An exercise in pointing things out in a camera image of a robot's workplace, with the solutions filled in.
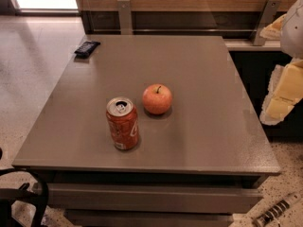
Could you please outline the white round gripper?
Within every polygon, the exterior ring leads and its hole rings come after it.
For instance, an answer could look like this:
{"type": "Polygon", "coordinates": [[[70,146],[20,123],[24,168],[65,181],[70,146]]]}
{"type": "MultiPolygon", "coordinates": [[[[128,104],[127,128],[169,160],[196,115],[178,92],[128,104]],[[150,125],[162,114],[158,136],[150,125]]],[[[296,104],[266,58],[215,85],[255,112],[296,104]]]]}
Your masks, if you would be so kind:
{"type": "Polygon", "coordinates": [[[281,50],[295,58],[285,66],[277,65],[270,77],[259,120],[274,126],[303,98],[303,60],[299,60],[303,59],[303,0],[296,0],[286,15],[264,27],[259,36],[267,40],[280,39],[281,50]]]}

